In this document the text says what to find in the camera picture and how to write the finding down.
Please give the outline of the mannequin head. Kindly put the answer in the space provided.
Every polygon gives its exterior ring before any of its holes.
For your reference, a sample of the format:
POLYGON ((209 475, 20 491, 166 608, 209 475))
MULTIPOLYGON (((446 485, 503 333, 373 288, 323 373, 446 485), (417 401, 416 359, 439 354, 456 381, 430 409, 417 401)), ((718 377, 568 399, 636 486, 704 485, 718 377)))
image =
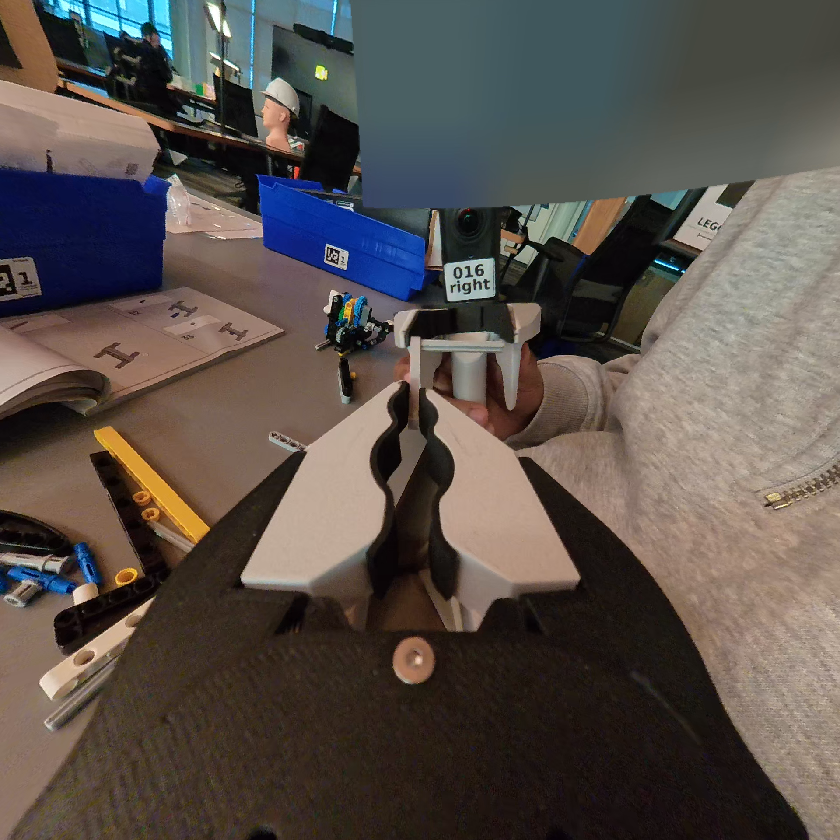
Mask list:
POLYGON ((265 143, 273 151, 290 152, 288 131, 291 111, 283 104, 266 97, 261 111, 264 128, 267 131, 265 143))

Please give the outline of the person's right hand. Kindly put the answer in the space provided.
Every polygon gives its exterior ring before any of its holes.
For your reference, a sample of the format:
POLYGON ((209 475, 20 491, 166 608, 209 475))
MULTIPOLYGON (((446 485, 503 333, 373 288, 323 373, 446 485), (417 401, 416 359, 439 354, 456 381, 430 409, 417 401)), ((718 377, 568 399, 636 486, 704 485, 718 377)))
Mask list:
POLYGON ((486 360, 487 391, 484 405, 455 398, 451 376, 452 364, 448 353, 444 354, 434 373, 433 388, 486 431, 499 440, 506 440, 524 430, 539 410, 543 400, 543 379, 537 358, 525 343, 521 349, 518 401, 513 409, 507 409, 499 364, 496 357, 490 354, 486 356, 486 360))

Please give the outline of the long grey lego axle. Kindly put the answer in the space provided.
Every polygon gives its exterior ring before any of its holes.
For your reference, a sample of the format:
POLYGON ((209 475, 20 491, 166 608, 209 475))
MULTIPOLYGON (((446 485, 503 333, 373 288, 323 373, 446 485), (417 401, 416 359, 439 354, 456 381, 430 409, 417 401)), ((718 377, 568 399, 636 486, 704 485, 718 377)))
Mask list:
POLYGON ((44 720, 45 729, 50 732, 62 729, 91 704, 102 692, 120 659, 121 657, 117 657, 108 661, 92 677, 73 689, 69 696, 58 705, 58 708, 44 720))

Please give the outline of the long black lego beam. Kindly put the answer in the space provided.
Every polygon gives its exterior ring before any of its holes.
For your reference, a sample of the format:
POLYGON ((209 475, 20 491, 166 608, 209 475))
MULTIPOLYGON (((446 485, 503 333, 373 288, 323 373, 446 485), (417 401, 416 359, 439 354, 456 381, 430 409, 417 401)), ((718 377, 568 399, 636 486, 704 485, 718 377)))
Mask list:
POLYGON ((169 576, 170 569, 153 541, 151 530, 141 519, 140 509, 132 499, 118 462, 106 451, 91 454, 89 459, 121 521, 140 563, 142 575, 162 583, 169 576))

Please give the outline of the large blue storage bin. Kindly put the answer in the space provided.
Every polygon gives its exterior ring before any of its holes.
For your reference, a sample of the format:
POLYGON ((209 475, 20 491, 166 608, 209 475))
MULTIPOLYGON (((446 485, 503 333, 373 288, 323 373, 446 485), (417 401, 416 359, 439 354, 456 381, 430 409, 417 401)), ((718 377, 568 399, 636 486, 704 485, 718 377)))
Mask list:
POLYGON ((160 289, 169 188, 2 170, 1 317, 160 289))

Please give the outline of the yellow lego beam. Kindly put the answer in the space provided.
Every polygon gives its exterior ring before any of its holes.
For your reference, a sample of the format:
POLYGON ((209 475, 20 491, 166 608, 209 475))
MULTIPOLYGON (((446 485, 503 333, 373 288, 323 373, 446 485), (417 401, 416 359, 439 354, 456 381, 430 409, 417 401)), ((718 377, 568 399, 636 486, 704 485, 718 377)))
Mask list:
POLYGON ((95 429, 93 434, 134 482, 150 494, 156 506, 192 544, 197 544, 207 535, 209 526, 205 521, 115 428, 101 427, 95 429))

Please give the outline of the white lettered sign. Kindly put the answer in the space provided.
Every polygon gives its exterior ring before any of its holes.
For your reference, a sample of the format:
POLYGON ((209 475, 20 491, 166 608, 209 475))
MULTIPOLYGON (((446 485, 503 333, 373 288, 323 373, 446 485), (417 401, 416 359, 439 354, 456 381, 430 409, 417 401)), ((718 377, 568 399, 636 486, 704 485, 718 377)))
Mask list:
POLYGON ((705 250, 752 184, 748 181, 709 186, 672 239, 695 250, 705 250))

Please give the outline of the loose paper sheets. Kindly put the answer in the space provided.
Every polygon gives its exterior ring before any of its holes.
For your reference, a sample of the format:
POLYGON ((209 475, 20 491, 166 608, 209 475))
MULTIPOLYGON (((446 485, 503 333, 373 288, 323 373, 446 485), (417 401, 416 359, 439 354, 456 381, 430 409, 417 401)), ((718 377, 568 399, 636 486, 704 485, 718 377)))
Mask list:
POLYGON ((259 220, 247 217, 228 205, 215 203, 190 193, 192 222, 189 227, 165 230, 168 235, 200 234, 210 238, 258 239, 263 237, 259 220))

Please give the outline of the white hard hat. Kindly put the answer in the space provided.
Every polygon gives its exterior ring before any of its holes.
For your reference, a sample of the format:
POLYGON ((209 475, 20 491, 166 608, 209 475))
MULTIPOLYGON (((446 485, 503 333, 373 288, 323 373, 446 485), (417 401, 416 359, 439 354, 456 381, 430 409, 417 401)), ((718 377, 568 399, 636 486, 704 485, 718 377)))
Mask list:
POLYGON ((284 79, 278 77, 268 82, 261 94, 289 111, 297 119, 300 114, 300 99, 297 90, 284 79))

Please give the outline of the white lego beam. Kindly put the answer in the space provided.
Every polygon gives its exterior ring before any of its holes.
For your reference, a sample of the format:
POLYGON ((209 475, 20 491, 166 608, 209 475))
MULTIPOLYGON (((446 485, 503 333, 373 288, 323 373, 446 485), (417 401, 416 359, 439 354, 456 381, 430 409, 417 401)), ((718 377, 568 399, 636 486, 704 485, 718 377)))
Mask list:
POLYGON ((142 603, 100 635, 94 637, 75 653, 67 656, 40 679, 40 688, 50 700, 67 697, 75 688, 94 676, 105 665, 119 657, 126 648, 136 627, 156 598, 142 603))

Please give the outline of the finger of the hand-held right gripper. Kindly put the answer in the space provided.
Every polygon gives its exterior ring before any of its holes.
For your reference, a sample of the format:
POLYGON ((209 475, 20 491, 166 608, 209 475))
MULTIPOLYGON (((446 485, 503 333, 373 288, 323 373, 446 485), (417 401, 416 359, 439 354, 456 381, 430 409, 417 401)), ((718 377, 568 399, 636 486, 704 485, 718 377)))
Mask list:
POLYGON ((413 309, 394 316, 394 342, 406 353, 395 379, 408 385, 412 400, 423 389, 455 400, 456 320, 452 308, 413 309))
POLYGON ((496 341, 500 343, 500 349, 494 354, 509 411, 518 401, 522 347, 539 333, 540 328, 541 308, 534 302, 495 302, 489 306, 489 333, 497 336, 496 341))

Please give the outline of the person's right forearm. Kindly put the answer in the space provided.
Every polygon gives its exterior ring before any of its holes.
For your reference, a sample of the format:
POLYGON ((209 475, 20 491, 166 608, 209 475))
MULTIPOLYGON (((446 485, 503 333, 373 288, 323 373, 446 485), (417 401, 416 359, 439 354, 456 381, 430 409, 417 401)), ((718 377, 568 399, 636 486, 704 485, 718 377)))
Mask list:
POLYGON ((513 448, 529 448, 564 434, 602 431, 616 390, 641 359, 631 353, 606 363, 579 355, 538 361, 541 406, 524 430, 504 441, 513 448))

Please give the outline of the white paper box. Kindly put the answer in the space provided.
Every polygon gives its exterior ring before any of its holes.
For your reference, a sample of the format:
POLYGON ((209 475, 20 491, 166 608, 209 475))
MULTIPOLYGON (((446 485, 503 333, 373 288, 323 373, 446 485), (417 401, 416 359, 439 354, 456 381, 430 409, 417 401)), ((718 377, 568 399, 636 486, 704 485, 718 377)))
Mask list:
POLYGON ((159 152, 140 118, 1 82, 4 169, 144 182, 159 152))

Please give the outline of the lego instruction booklet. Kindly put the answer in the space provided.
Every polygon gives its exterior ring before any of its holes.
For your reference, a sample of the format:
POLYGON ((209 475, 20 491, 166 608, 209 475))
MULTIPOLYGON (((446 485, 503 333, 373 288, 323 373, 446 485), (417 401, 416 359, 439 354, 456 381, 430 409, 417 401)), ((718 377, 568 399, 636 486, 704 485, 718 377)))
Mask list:
POLYGON ((187 287, 3 318, 1 418, 48 404, 96 415, 283 334, 187 287))

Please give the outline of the short grey lego axle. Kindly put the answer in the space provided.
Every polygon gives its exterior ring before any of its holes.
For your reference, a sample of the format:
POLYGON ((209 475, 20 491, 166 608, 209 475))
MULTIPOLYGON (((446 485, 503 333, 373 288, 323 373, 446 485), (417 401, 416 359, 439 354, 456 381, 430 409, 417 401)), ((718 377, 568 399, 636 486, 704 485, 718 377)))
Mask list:
POLYGON ((178 550, 189 553, 194 548, 194 543, 191 542, 188 538, 184 537, 179 532, 175 532, 170 528, 167 528, 165 525, 161 524, 159 521, 147 521, 146 525, 150 528, 152 533, 159 539, 169 543, 170 545, 174 546, 178 550))

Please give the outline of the brown cardboard box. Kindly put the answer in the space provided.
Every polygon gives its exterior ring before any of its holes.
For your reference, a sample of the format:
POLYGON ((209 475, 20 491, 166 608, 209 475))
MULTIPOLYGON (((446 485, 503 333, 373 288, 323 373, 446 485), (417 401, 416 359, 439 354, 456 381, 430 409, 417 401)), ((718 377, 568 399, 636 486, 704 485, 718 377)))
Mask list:
POLYGON ((1 19, 10 48, 21 68, 2 65, 1 79, 55 93, 59 73, 32 1, 2 1, 1 19))

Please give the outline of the wooden door panel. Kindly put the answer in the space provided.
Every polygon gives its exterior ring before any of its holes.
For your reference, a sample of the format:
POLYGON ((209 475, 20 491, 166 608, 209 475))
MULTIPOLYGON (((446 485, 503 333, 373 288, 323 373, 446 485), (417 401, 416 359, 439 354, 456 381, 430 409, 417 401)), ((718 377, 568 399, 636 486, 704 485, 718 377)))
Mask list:
POLYGON ((594 253, 623 215, 627 199, 619 196, 593 201, 574 236, 574 246, 588 256, 594 253))

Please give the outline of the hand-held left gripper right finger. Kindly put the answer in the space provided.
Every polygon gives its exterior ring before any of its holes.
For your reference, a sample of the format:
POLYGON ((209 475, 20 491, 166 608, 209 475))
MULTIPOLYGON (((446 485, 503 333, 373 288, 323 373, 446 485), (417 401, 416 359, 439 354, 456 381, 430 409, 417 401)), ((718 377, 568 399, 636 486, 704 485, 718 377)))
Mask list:
POLYGON ((430 581, 479 628, 499 600, 572 591, 581 581, 517 455, 440 394, 423 389, 418 423, 435 485, 430 581))

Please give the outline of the studio light stand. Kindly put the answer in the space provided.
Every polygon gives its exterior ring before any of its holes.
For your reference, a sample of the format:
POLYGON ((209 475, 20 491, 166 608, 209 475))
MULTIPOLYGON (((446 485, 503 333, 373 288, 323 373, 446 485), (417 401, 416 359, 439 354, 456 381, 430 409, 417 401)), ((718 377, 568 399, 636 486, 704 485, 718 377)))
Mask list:
POLYGON ((210 1, 204 3, 206 19, 215 33, 217 41, 217 82, 216 89, 216 121, 222 134, 238 137, 235 128, 227 124, 227 45, 230 33, 227 25, 227 9, 225 1, 210 1))

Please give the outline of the black box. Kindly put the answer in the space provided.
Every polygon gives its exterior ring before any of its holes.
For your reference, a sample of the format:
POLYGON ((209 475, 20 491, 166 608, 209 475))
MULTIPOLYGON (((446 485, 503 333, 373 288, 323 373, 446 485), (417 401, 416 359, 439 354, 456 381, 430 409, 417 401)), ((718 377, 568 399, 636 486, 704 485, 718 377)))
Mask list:
POLYGON ((323 189, 313 188, 293 188, 292 191, 298 195, 313 197, 325 203, 349 209, 354 213, 362 214, 364 211, 361 196, 351 195, 342 191, 328 192, 323 189))

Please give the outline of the short black lego beam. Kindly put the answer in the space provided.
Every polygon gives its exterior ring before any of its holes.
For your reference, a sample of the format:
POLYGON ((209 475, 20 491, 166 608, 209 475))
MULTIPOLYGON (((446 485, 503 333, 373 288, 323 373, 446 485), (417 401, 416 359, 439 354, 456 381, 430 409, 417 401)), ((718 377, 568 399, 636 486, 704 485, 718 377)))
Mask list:
POLYGON ((53 622, 56 645, 69 656, 150 600, 169 577, 167 570, 139 578, 59 612, 53 622))

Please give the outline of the black monitor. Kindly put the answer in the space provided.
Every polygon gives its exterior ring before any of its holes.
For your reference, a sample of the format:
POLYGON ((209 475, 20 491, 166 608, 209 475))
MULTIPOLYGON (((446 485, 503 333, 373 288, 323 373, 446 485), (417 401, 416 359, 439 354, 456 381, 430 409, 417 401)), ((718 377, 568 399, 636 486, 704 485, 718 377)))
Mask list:
POLYGON ((347 192, 361 149, 359 126, 323 104, 304 152, 298 180, 347 192))
POLYGON ((226 133, 258 137, 253 92, 220 76, 213 77, 217 123, 226 133))

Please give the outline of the blue bin with tag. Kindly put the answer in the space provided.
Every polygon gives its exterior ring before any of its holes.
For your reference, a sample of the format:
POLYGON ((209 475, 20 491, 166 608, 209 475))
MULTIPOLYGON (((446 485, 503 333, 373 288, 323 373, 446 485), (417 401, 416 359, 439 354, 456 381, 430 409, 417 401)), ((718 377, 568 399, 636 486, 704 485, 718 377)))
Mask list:
POLYGON ((349 209, 294 193, 301 182, 258 175, 264 245, 343 280, 410 301, 438 272, 426 240, 349 209))

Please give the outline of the large dark display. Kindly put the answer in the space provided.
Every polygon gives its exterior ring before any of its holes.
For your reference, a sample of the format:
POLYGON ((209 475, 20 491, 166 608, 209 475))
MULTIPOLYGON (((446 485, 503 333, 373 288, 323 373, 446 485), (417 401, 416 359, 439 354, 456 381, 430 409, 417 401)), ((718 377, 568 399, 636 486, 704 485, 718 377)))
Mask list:
POLYGON ((282 78, 297 92, 298 123, 309 131, 321 106, 358 123, 354 57, 303 38, 293 30, 273 27, 272 78, 282 78))

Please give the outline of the small colourful lego assembly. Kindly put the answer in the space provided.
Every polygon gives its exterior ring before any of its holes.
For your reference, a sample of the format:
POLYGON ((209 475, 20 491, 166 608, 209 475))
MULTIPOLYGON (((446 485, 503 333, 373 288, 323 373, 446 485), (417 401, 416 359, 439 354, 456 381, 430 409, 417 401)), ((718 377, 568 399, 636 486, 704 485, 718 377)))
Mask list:
POLYGON ((392 320, 381 321, 373 317, 366 296, 352 297, 350 293, 331 290, 323 311, 328 322, 324 328, 324 340, 315 346, 316 351, 333 348, 341 356, 346 356, 383 343, 394 331, 392 320))

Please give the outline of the black office chair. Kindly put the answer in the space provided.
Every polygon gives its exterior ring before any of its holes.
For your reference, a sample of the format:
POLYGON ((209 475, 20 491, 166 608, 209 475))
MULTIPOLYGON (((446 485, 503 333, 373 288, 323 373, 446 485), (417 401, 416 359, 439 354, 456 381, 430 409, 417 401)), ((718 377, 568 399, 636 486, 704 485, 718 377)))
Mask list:
POLYGON ((653 197, 638 196, 590 255, 556 237, 530 244, 537 256, 518 282, 507 286, 508 302, 541 307, 542 343, 605 341, 629 291, 656 257, 672 214, 653 197))

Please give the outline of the long wooden desk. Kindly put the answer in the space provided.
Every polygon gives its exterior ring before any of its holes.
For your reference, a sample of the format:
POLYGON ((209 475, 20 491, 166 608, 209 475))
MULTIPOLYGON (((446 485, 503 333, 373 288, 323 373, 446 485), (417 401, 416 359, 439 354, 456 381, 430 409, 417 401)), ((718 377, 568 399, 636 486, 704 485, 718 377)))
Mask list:
POLYGON ((273 160, 283 160, 289 165, 301 166, 304 161, 304 153, 297 150, 290 150, 289 152, 275 150, 267 146, 263 141, 248 135, 241 137, 234 136, 229 133, 216 131, 212 128, 204 128, 190 122, 171 120, 144 111, 132 103, 109 96, 104 89, 90 85, 90 81, 103 82, 104 76, 102 73, 62 58, 56 58, 56 64, 59 71, 59 86, 67 93, 81 97, 104 108, 137 117, 158 130, 191 137, 205 143, 215 143, 239 151, 263 154, 270 162, 273 162, 273 160))

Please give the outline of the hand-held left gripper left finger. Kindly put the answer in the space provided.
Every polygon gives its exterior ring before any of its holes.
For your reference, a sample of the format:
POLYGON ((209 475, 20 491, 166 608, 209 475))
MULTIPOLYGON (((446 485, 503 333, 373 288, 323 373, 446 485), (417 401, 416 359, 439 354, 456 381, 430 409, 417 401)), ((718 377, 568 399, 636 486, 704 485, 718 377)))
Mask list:
POLYGON ((249 589, 339 603, 363 630, 372 595, 396 576, 395 503, 407 384, 388 385, 312 444, 247 561, 249 589))

